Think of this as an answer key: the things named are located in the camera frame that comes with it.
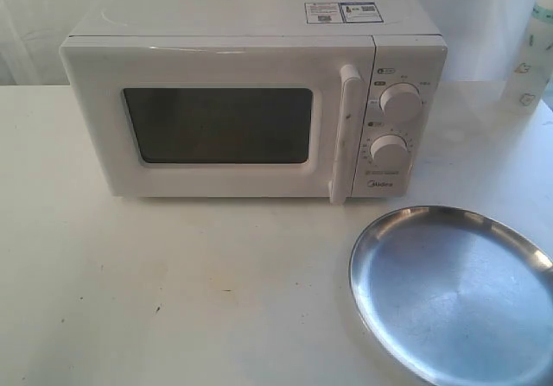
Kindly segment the white microwave door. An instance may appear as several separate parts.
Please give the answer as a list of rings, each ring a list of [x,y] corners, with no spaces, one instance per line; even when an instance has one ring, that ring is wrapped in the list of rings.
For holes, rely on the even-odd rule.
[[[376,51],[370,35],[72,35],[60,47],[115,195],[338,202]]]

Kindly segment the white microwave oven body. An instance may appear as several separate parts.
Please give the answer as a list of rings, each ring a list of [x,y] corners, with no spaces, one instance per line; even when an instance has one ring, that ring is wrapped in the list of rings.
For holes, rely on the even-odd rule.
[[[309,36],[370,35],[377,51],[350,198],[403,195],[426,126],[429,108],[442,75],[447,46],[437,26],[417,0],[374,2],[383,23],[307,24],[304,0],[110,0],[92,12],[72,35],[107,36]],[[381,110],[381,94],[397,83],[412,84],[423,107],[416,117],[397,122]],[[381,168],[370,153],[379,137],[404,139],[409,159],[401,167]]]

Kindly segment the lower white control knob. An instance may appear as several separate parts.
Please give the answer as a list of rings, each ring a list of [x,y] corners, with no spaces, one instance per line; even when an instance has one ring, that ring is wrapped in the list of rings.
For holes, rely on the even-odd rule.
[[[401,167],[409,159],[406,142],[396,135],[377,138],[370,147],[370,153],[372,161],[381,168]]]

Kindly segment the white control knob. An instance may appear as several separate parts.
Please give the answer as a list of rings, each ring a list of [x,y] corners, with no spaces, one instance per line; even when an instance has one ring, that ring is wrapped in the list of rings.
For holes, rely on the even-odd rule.
[[[370,147],[370,153],[372,161],[381,168],[401,167],[409,159],[406,142],[396,135],[377,138]]]
[[[379,99],[385,117],[403,122],[416,117],[423,103],[419,91],[409,83],[397,83],[389,86]]]

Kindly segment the upper white control knob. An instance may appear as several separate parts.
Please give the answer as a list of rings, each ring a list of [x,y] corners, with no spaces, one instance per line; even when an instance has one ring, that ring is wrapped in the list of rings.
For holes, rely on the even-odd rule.
[[[397,83],[389,86],[379,99],[385,117],[403,122],[416,117],[423,103],[419,91],[409,83]]]

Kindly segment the blue white label sticker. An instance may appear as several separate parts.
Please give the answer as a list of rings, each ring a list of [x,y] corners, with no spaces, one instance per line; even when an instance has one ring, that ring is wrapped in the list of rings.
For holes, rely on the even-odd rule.
[[[374,2],[305,3],[307,24],[383,23]]]

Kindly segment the round stainless steel tray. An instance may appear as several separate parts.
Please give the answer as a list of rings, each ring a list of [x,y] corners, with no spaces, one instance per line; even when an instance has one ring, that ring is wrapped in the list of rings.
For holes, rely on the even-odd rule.
[[[349,259],[366,328],[431,385],[552,382],[552,259],[492,218],[410,206],[372,221]]]

